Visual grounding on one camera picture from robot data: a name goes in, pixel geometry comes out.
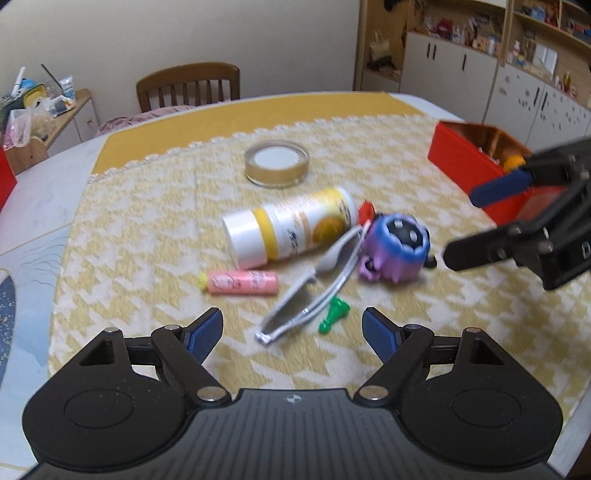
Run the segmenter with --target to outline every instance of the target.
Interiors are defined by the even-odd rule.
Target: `ghost figurine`
[[[378,214],[363,242],[359,275],[369,281],[411,281],[423,267],[437,265],[430,248],[429,232],[415,217]]]

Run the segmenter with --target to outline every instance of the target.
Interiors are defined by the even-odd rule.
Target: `yellow houndstooth tablecloth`
[[[439,335],[485,329],[560,402],[567,420],[591,371],[589,281],[555,292],[513,262],[454,273],[443,262],[409,285],[367,284],[357,274],[340,292],[352,309],[327,336],[318,321],[271,346],[254,330],[275,298],[212,297],[197,288],[201,271],[231,267],[221,217],[300,193],[341,185],[358,202],[415,215],[439,254],[449,240],[493,224],[426,154],[436,121],[419,115],[333,118],[278,125],[176,148],[109,170],[86,188],[62,263],[53,313],[55,371],[103,328],[147,335],[186,325],[210,306],[222,309],[223,338],[206,368],[233,394],[241,387],[359,387],[379,361],[361,334],[361,314],[375,306],[398,324]],[[248,182],[243,154],[263,140],[309,149],[308,179],[288,190]],[[281,291],[320,255],[269,267]]]

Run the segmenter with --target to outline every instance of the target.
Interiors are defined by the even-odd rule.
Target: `red box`
[[[16,184],[17,179],[10,168],[4,149],[0,145],[0,210],[4,207]]]
[[[439,122],[427,158],[450,177],[465,193],[505,175],[492,160],[501,163],[512,155],[531,150],[496,127],[481,124]],[[563,189],[538,187],[483,208],[497,225],[517,218],[531,219],[546,208]]]

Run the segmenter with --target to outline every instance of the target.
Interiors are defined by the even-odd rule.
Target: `wooden chair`
[[[229,63],[208,62],[181,65],[148,75],[137,83],[139,106],[142,112],[151,110],[150,93],[158,92],[160,107],[165,106],[164,89],[170,90],[172,105],[177,105],[176,86],[181,86],[183,92],[182,105],[191,105],[190,97],[194,98],[194,104],[202,104],[202,91],[199,83],[205,82],[205,102],[217,103],[224,101],[223,81],[230,83],[230,100],[240,99],[240,69]],[[217,82],[216,100],[213,100],[212,82]]]

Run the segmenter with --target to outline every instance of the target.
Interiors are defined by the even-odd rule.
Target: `pink tube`
[[[207,275],[207,290],[224,295],[277,295],[279,280],[275,272],[219,271]]]

